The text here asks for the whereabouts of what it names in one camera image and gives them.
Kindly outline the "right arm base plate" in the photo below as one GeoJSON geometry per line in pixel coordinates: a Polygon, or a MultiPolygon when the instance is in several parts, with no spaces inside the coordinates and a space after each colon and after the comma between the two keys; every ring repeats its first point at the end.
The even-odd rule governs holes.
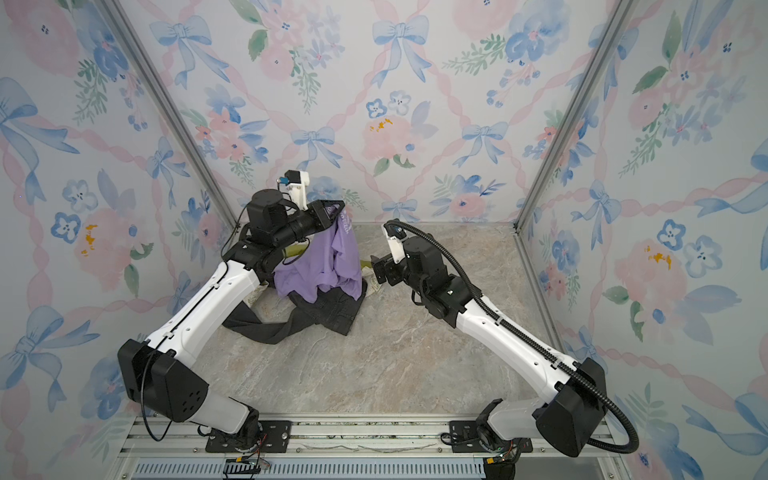
{"type": "Polygon", "coordinates": [[[484,453],[499,455],[508,451],[513,453],[532,453],[533,445],[529,438],[503,440],[493,433],[488,426],[472,420],[452,420],[448,431],[441,434],[441,441],[451,447],[453,453],[484,453]]]}

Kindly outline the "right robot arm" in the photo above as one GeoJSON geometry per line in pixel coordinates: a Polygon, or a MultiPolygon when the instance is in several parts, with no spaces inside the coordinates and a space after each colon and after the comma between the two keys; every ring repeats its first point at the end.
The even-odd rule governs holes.
{"type": "Polygon", "coordinates": [[[476,418],[470,440],[489,452],[501,452],[518,439],[539,438],[561,454],[579,456],[607,410],[563,369],[585,374],[598,390],[605,388],[603,373],[530,335],[479,289],[450,273],[443,255],[428,240],[390,235],[387,243],[389,254],[371,259],[377,282],[408,286],[415,305],[482,343],[537,395],[528,403],[491,401],[476,418]]]}

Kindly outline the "purple cloth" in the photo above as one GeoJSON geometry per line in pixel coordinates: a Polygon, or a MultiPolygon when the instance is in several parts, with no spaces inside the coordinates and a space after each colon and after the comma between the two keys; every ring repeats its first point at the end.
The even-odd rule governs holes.
{"type": "Polygon", "coordinates": [[[363,278],[358,244],[347,211],[342,211],[331,228],[315,234],[298,260],[278,266],[274,283],[280,297],[297,293],[309,303],[335,288],[358,300],[362,296],[363,278]]]}

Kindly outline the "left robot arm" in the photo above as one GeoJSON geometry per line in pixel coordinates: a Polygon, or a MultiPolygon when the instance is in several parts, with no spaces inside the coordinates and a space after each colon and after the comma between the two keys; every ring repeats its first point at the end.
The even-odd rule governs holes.
{"type": "Polygon", "coordinates": [[[128,340],[120,347],[117,360],[128,397],[143,411],[207,427],[238,451],[255,450],[264,438],[258,411],[211,390],[192,368],[219,326],[274,345],[312,325],[298,311],[284,323],[264,323],[244,300],[272,283],[287,247],[334,226],[344,207],[341,200],[303,204],[298,194],[277,189],[256,192],[244,209],[247,224],[236,242],[226,243],[207,283],[145,340],[128,340]]]}

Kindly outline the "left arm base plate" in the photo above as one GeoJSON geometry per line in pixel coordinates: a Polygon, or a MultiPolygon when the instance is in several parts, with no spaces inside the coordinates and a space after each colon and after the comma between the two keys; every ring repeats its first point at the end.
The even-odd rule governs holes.
{"type": "Polygon", "coordinates": [[[213,429],[207,435],[206,453],[285,453],[293,423],[289,420],[247,422],[239,432],[228,434],[213,429]]]}

